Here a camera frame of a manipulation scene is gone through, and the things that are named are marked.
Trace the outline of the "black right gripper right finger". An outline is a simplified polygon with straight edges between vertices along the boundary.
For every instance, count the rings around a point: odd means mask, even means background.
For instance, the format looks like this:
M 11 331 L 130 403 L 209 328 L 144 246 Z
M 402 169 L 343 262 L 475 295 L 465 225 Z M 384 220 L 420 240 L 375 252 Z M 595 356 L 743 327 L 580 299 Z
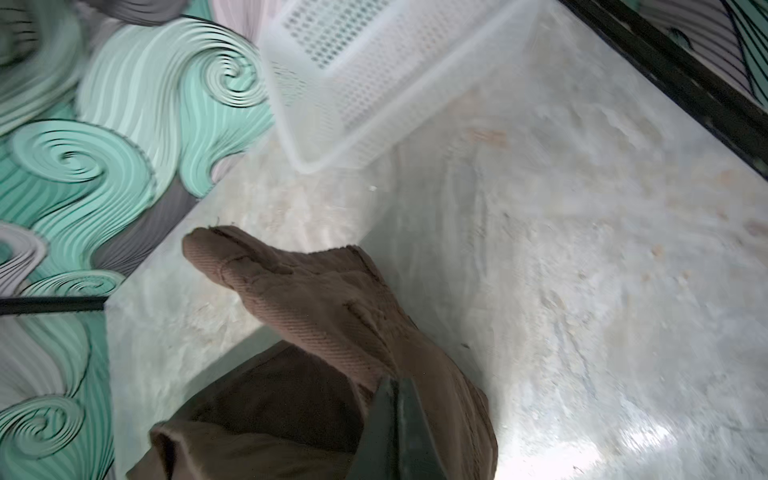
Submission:
M 396 412 L 399 478 L 445 480 L 418 391 L 410 379 L 398 382 Z

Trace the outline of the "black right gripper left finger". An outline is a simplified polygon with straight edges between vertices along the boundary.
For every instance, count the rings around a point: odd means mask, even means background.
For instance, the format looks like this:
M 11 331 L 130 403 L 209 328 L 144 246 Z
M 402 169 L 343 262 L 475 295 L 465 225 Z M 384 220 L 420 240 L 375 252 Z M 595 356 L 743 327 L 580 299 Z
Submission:
M 347 480 L 398 478 L 398 383 L 385 378 L 374 396 Z

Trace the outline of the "brown corduroy trousers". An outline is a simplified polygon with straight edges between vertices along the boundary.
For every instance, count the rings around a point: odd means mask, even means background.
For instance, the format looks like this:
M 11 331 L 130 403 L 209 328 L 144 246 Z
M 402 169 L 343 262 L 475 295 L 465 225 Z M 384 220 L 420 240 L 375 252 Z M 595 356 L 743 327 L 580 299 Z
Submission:
M 155 424 L 129 478 L 345 478 L 385 378 L 414 382 L 447 479 L 494 477 L 486 396 L 361 248 L 289 252 L 216 226 L 187 234 L 182 251 L 279 339 Z

